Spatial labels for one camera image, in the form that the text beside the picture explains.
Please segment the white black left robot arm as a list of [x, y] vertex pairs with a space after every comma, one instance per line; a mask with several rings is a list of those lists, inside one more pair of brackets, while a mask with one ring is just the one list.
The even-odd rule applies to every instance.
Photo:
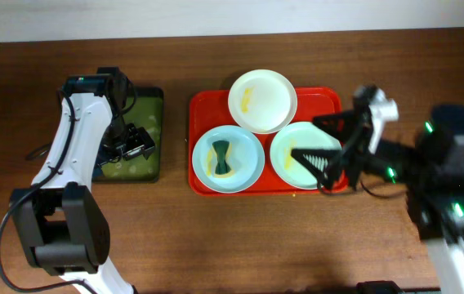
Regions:
[[13, 190], [4, 218], [14, 222], [28, 263], [62, 279], [49, 289], [134, 293], [109, 258], [109, 223], [91, 184], [101, 166], [156, 149], [143, 127], [124, 120], [136, 89], [119, 68], [100, 67], [67, 78], [57, 96], [60, 124], [45, 163], [30, 187]]

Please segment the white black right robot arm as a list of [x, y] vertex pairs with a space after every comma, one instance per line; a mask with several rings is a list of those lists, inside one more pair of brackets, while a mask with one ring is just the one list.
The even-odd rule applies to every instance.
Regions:
[[294, 148], [291, 155], [319, 191], [363, 173], [407, 189], [408, 214], [436, 268], [443, 293], [464, 293], [464, 105], [436, 105], [414, 146], [383, 140], [399, 117], [393, 100], [356, 102], [353, 110], [318, 116], [313, 124], [342, 142], [339, 150]]

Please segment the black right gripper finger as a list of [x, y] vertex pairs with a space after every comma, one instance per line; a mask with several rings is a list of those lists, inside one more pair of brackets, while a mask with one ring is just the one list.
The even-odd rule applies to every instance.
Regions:
[[317, 180], [318, 189], [331, 190], [341, 177], [341, 149], [292, 149], [291, 156]]
[[339, 141], [348, 141], [355, 133], [358, 119], [354, 110], [316, 116], [312, 123], [318, 129], [326, 132]]

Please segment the light blue plate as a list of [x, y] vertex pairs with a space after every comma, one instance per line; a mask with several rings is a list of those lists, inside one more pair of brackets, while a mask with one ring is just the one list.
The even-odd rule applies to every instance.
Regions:
[[[207, 152], [217, 140], [230, 142], [228, 164], [234, 170], [230, 177], [208, 176]], [[222, 194], [234, 194], [254, 185], [265, 167], [265, 152], [261, 142], [244, 128], [224, 125], [205, 132], [196, 142], [191, 154], [191, 166], [195, 177], [210, 190]]]

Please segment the yellow green scrub sponge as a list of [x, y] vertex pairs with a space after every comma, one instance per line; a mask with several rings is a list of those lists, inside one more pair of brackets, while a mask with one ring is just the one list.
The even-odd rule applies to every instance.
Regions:
[[229, 156], [230, 142], [227, 140], [214, 141], [211, 149], [207, 152], [206, 174], [216, 178], [232, 176], [234, 170], [227, 162]]

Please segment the cream white plate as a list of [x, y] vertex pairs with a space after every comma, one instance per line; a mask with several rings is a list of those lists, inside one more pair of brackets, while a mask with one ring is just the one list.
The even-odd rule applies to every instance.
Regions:
[[276, 133], [297, 112], [297, 92], [281, 73], [255, 69], [237, 78], [228, 94], [233, 120], [256, 134]]

